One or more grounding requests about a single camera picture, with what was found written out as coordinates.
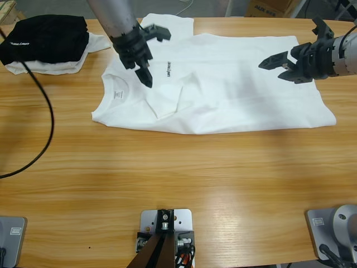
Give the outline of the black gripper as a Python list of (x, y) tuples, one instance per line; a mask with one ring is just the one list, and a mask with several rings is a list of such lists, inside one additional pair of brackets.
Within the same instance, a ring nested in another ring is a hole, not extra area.
[(282, 72), (278, 78), (296, 84), (336, 76), (332, 61), (334, 41), (335, 39), (319, 39), (313, 44), (308, 42), (295, 46), (290, 52), (291, 56), (297, 60), (294, 70), (291, 70), (291, 61), (287, 57), (288, 51), (264, 59), (258, 67), (265, 70), (283, 67), (286, 71)]
[(152, 59), (144, 31), (140, 26), (134, 26), (128, 33), (118, 37), (109, 37), (115, 51), (126, 69), (139, 68), (135, 71), (140, 82), (148, 88), (153, 86), (153, 78), (149, 71), (148, 61)]

